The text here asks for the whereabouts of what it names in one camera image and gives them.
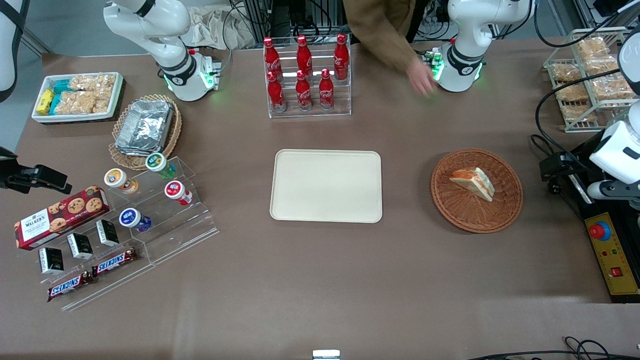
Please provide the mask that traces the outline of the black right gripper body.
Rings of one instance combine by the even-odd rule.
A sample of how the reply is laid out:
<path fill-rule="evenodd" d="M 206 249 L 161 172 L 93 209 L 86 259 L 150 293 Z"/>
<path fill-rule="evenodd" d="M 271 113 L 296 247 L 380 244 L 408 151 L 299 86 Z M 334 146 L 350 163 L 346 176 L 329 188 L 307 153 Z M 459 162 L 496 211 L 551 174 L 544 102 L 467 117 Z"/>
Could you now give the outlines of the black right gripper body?
<path fill-rule="evenodd" d="M 4 146 L 0 147 L 0 188 L 9 189 L 9 179 L 20 174 L 18 155 Z"/>

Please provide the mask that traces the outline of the person's bare hand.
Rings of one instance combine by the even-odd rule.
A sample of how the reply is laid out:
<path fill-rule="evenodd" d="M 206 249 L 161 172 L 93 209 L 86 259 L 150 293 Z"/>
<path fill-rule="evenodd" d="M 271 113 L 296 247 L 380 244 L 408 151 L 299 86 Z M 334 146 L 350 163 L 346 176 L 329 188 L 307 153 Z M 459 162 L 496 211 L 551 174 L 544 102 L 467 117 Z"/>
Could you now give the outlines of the person's bare hand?
<path fill-rule="evenodd" d="M 437 89 L 432 69 L 418 57 L 412 59 L 407 66 L 406 76 L 418 95 L 429 96 Z"/>

